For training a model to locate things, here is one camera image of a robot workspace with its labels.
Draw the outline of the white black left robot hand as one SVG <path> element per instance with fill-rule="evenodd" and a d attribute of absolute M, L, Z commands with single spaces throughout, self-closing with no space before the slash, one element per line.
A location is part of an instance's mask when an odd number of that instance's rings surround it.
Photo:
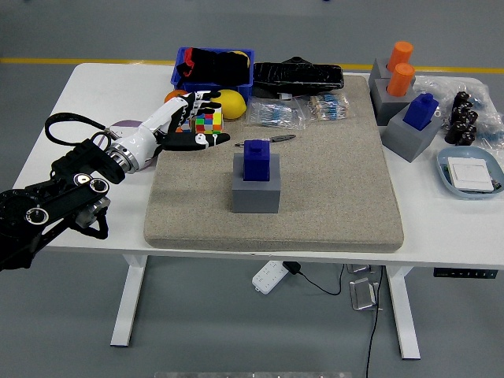
<path fill-rule="evenodd" d="M 205 135 L 197 132 L 177 133 L 176 129 L 197 115 L 212 114 L 221 105 L 213 102 L 220 96 L 217 91 L 196 91 L 168 100 L 130 136 L 111 144 L 106 153 L 126 173 L 144 169 L 163 150 L 196 151 L 226 143 L 230 135 Z"/>

